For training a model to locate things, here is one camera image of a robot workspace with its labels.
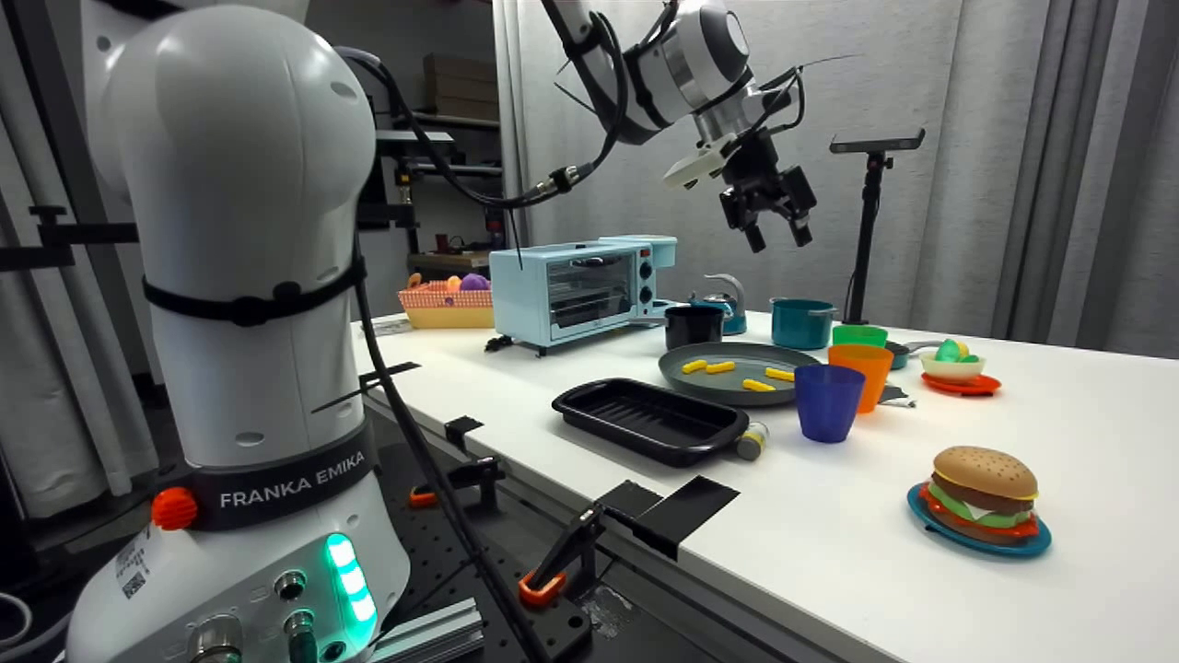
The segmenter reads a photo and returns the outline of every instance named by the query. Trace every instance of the burger patty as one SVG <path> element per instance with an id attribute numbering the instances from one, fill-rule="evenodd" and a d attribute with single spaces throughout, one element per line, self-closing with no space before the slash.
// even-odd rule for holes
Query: burger patty
<path id="1" fill-rule="evenodd" d="M 948 483 L 944 477 L 932 477 L 932 483 L 935 483 L 941 489 L 948 489 L 956 501 L 970 501 L 970 506 L 989 510 L 989 511 L 997 511 L 997 516 L 1033 511 L 1033 501 L 1011 501 L 1011 499 L 997 499 L 997 494 L 981 494 L 981 489 Z"/>
<path id="2" fill-rule="evenodd" d="M 1039 533 L 1039 522 L 1035 516 L 1029 516 L 1026 522 L 1011 527 L 1011 532 L 997 532 L 997 527 L 983 527 L 983 522 L 973 522 L 973 521 L 957 521 L 948 506 L 941 506 L 927 488 L 922 488 L 922 501 L 924 501 L 924 511 L 952 527 L 952 532 L 962 532 L 967 539 L 975 539 L 975 540 L 996 540 L 996 547 L 1018 547 L 1018 540 L 1029 540 Z"/>

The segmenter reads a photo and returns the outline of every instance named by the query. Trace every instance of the hamburger bun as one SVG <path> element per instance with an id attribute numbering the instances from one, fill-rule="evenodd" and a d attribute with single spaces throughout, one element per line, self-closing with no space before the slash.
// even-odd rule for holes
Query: hamburger bun
<path id="1" fill-rule="evenodd" d="M 1035 489 L 1035 477 L 1018 458 L 952 446 L 932 461 L 922 501 L 932 521 L 967 539 L 1018 547 L 1039 533 Z"/>

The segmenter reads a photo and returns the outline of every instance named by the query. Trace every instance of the light blue toaster oven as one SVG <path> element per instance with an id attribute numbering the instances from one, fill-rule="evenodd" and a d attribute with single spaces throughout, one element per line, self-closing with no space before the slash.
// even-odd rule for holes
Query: light blue toaster oven
<path id="1" fill-rule="evenodd" d="M 676 264 L 676 235 L 599 235 L 491 253 L 495 329 L 551 350 L 661 314 L 655 278 Z"/>

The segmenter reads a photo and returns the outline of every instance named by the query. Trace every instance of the blue cup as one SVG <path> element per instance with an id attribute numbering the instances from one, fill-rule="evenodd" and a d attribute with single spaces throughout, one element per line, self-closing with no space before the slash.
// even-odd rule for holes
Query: blue cup
<path id="1" fill-rule="evenodd" d="M 798 364 L 795 367 L 795 407 L 798 422 L 811 441 L 845 441 L 863 395 L 863 371 L 840 364 Z"/>
<path id="2" fill-rule="evenodd" d="M 822 300 L 773 300 L 773 345 L 825 350 L 838 306 Z"/>

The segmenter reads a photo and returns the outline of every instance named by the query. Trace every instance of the black tray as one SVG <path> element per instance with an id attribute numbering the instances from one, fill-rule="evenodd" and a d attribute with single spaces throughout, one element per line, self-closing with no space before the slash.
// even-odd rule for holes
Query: black tray
<path id="1" fill-rule="evenodd" d="M 749 418 L 635 380 L 596 380 L 551 402 L 570 427 L 619 441 L 663 463 L 695 463 L 744 434 Z"/>

